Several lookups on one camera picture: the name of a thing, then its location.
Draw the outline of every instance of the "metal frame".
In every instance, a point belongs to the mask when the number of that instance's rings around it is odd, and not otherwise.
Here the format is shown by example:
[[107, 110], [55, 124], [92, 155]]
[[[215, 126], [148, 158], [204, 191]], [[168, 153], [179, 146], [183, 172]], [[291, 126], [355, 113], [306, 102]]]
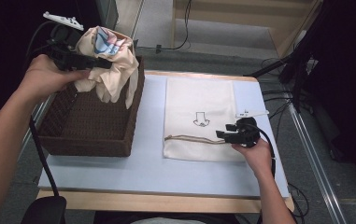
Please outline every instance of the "metal frame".
[[[44, 103], [41, 103], [39, 105], [37, 105], [32, 113], [33, 119], [35, 120], [36, 123], [36, 127], [38, 127], [38, 122], [40, 121], [40, 118], [42, 117], [44, 110], [49, 106], [49, 104], [52, 102], [53, 97], [49, 97], [47, 99], [47, 101], [45, 101]], [[18, 161], [21, 158], [21, 155], [23, 153], [23, 151], [26, 149], [26, 146], [28, 145], [29, 139], [32, 137], [32, 134], [28, 128], [28, 131], [26, 131], [25, 136], [23, 137], [23, 141], [22, 141], [22, 147], [21, 147], [21, 152], [20, 155], [18, 156]]]
[[[283, 89], [287, 91], [289, 88], [283, 86]], [[311, 137], [308, 134], [306, 125], [299, 113], [294, 108], [294, 105], [290, 104], [289, 109], [292, 115], [294, 125], [296, 126], [297, 132], [299, 133], [300, 139], [302, 140], [306, 155], [308, 156], [309, 163], [311, 165], [312, 171], [315, 178], [317, 179], [318, 185], [320, 186], [320, 192], [323, 196], [323, 200], [329, 210], [330, 216], [333, 223], [348, 223], [343, 211], [341, 210], [340, 203], [335, 195], [332, 184], [330, 183], [326, 172], [318, 157], [318, 153], [312, 144]]]

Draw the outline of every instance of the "floor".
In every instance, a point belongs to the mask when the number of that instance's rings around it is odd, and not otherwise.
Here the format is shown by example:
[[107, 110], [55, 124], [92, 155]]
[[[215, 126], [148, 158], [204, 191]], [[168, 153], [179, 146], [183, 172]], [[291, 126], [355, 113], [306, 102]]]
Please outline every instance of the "floor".
[[[120, 22], [116, 31], [138, 40], [139, 47], [169, 47], [172, 1], [117, 0]], [[178, 46], [184, 39], [184, 22], [177, 22]], [[245, 75], [278, 60], [266, 28], [189, 21], [189, 42], [180, 50], [137, 49], [146, 59], [146, 69]], [[278, 83], [278, 70], [259, 77], [262, 91], [282, 91], [290, 85]], [[264, 99], [289, 97], [266, 94]], [[306, 195], [307, 223], [356, 223], [356, 166], [331, 159], [319, 124], [310, 111], [297, 114], [285, 100], [265, 103], [270, 114], [278, 151], [288, 182], [303, 212]], [[41, 174], [33, 142], [29, 141], [18, 163], [10, 192], [0, 212], [0, 223], [20, 223], [27, 206], [38, 193]], [[93, 223], [94, 211], [67, 210], [67, 223]], [[257, 214], [239, 214], [242, 223], [256, 223]]]

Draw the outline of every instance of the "arrow symbol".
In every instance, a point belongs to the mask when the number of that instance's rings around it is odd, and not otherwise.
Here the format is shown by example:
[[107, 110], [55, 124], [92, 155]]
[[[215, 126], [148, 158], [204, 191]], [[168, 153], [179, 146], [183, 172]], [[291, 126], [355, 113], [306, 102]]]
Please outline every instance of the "arrow symbol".
[[196, 117], [193, 123], [200, 127], [205, 127], [209, 124], [210, 120], [205, 118], [205, 112], [196, 112]]

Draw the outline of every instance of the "cloth bag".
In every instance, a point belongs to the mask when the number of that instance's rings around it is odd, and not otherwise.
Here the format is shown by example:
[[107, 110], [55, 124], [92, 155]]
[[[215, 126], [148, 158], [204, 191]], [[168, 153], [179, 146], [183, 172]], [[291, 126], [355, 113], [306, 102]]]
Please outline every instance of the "cloth bag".
[[166, 81], [164, 156], [185, 161], [243, 161], [216, 136], [235, 123], [232, 81], [170, 77]]
[[96, 88], [98, 98], [105, 103], [116, 103], [121, 89], [130, 80], [126, 92], [125, 105], [128, 109], [137, 88], [139, 65], [135, 57], [133, 41], [104, 27], [90, 28], [78, 41], [76, 51], [80, 54], [100, 57], [113, 62], [109, 69], [94, 67], [88, 79], [75, 81], [79, 92]]

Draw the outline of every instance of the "wooden table edge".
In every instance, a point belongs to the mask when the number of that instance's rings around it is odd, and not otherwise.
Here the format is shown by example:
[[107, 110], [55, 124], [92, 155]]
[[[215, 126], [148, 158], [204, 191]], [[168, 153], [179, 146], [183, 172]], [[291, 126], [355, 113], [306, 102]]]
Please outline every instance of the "wooden table edge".
[[[259, 213], [261, 209], [258, 199], [69, 190], [59, 193], [66, 198], [67, 209], [78, 210], [238, 214]], [[52, 190], [40, 189], [37, 198], [52, 195]], [[285, 204], [293, 211], [292, 196], [285, 199]]]
[[166, 77], [216, 78], [216, 79], [225, 79], [225, 80], [232, 80], [232, 81], [257, 82], [257, 79], [255, 77], [242, 77], [241, 75], [219, 75], [219, 74], [210, 74], [210, 73], [145, 70], [145, 75], [166, 76]]

